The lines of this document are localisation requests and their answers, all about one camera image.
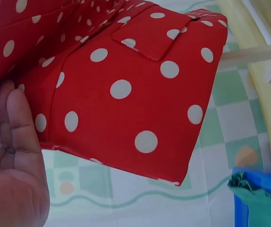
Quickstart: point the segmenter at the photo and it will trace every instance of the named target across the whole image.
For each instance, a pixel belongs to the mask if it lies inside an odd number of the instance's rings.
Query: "pocket flap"
[[[148,59],[160,61],[180,32],[195,17],[152,6],[112,33],[111,38],[141,53]]]

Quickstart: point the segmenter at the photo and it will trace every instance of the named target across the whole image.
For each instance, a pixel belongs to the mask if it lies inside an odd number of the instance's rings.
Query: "red polka dot fabric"
[[[42,148],[179,186],[227,20],[143,0],[0,0],[0,81],[32,110]]]

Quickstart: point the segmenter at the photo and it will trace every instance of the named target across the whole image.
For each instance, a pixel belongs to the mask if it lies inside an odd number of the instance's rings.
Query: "wooden frame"
[[[253,50],[261,51],[261,48],[271,46],[271,0],[215,0],[223,14],[228,18],[229,27],[238,42],[241,52],[248,52],[246,56],[252,55]],[[255,13],[246,7],[249,2]],[[271,57],[271,51],[262,51]],[[271,153],[271,60],[257,61],[248,64],[248,79],[252,79],[255,90],[261,104],[262,113],[265,119],[267,137],[269,143],[260,144],[261,149],[270,147]]]
[[[267,46],[249,48],[241,51],[224,53],[219,68],[228,68],[235,65],[244,65],[257,61],[270,60],[267,63],[267,67],[264,74],[265,82],[271,83],[271,35],[269,34],[266,26],[260,19],[258,13],[254,9],[250,0],[242,0],[245,7],[251,13],[254,21],[256,22],[261,34],[263,35]]]

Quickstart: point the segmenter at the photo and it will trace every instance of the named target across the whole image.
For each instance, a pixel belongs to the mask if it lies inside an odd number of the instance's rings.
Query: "light green square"
[[[196,143],[196,145],[195,145],[195,147],[194,147],[193,150],[194,150],[194,151],[195,151],[195,150],[199,150],[200,148],[201,148],[201,143],[200,143],[200,140],[198,139],[198,140],[197,140],[197,143]]]
[[[238,43],[227,43],[227,46],[230,51],[239,51],[240,50]]]
[[[227,43],[227,46],[230,51],[239,51],[240,50],[238,43]],[[246,70],[248,68],[247,68],[247,65],[238,65],[237,69],[238,70]]]
[[[164,189],[169,189],[169,190],[189,190],[191,189],[191,181],[190,181],[190,174],[189,172],[187,173],[182,185],[180,187],[177,187],[177,186],[174,186],[174,185],[171,185],[171,184],[168,184],[168,183],[164,183],[162,181],[157,181],[157,180],[154,180],[154,179],[148,179],[148,182],[151,184],[151,185],[154,185],[154,186],[158,186],[158,187],[161,187],[161,188],[164,188]]]
[[[258,136],[252,136],[241,140],[228,142],[225,144],[228,167],[234,168],[237,159],[242,160],[243,166],[256,170],[263,170],[263,160]]]
[[[54,152],[54,167],[65,168],[65,167],[76,167],[79,165],[79,159],[76,156],[66,154],[64,152]]]
[[[208,9],[211,12],[221,13],[221,9],[218,5],[209,5],[209,6],[206,6],[206,9]]]
[[[50,197],[55,198],[54,170],[50,168],[46,169],[46,176],[48,182],[49,195]]]
[[[102,198],[113,198],[110,169],[104,165],[81,166],[80,189]]]
[[[255,127],[257,129],[258,133],[265,133],[266,132],[266,126],[265,121],[261,109],[261,105],[259,102],[259,99],[254,99],[249,101],[251,111],[253,113],[254,123]]]
[[[207,109],[199,134],[201,147],[208,147],[224,142],[222,128],[216,108]]]
[[[218,72],[212,91],[216,106],[248,100],[238,71]]]

